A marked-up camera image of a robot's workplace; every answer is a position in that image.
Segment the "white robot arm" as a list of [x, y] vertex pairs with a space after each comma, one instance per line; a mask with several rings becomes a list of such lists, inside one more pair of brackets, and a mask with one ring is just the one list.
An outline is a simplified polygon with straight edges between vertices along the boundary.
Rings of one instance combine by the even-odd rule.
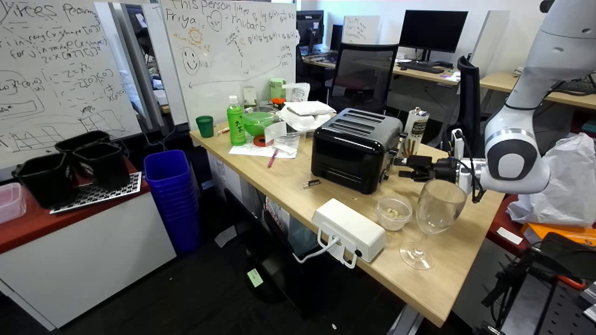
[[536, 193], [549, 182], [532, 115], [557, 84], [596, 71], [596, 0], [553, 0], [503, 108], [486, 123], [482, 158], [441, 158], [423, 180], [443, 178], [462, 188]]

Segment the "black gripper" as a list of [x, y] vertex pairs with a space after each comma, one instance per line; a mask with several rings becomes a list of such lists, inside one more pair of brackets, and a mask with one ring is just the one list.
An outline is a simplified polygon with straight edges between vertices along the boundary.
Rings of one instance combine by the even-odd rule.
[[432, 160], [430, 156], [423, 156], [417, 162], [413, 177], [417, 180], [441, 178], [441, 180], [454, 182], [456, 180], [456, 160], [454, 158]]

